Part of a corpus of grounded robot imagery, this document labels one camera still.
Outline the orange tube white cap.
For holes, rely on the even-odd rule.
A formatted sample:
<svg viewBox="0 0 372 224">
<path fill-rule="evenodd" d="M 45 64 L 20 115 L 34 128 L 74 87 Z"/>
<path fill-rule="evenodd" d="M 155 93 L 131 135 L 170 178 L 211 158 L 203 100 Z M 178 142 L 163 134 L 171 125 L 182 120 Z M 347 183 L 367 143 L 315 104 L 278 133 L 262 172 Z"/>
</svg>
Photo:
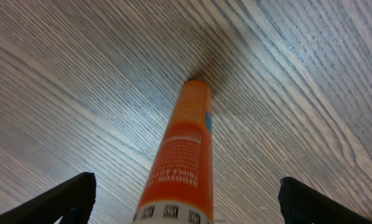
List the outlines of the orange tube white cap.
<svg viewBox="0 0 372 224">
<path fill-rule="evenodd" d="M 133 223 L 212 224 L 212 94 L 200 80 L 182 85 Z"/>
</svg>

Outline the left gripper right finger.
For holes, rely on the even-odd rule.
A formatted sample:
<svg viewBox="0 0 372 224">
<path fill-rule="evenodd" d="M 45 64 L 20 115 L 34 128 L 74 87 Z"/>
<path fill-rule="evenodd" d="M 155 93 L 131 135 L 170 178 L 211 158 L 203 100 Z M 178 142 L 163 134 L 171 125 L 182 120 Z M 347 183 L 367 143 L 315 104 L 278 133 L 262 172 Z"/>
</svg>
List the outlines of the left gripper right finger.
<svg viewBox="0 0 372 224">
<path fill-rule="evenodd" d="M 372 223 L 293 177 L 281 179 L 278 201 L 286 224 Z"/>
</svg>

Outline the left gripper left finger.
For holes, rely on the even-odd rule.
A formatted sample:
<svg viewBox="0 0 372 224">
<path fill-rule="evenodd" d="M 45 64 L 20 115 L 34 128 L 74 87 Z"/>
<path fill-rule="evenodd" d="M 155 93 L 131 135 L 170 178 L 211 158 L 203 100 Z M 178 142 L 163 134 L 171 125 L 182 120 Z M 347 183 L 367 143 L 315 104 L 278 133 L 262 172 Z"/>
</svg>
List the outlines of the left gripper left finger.
<svg viewBox="0 0 372 224">
<path fill-rule="evenodd" d="M 37 197 L 0 214 L 0 224 L 87 224 L 96 202 L 94 173 L 82 172 Z"/>
</svg>

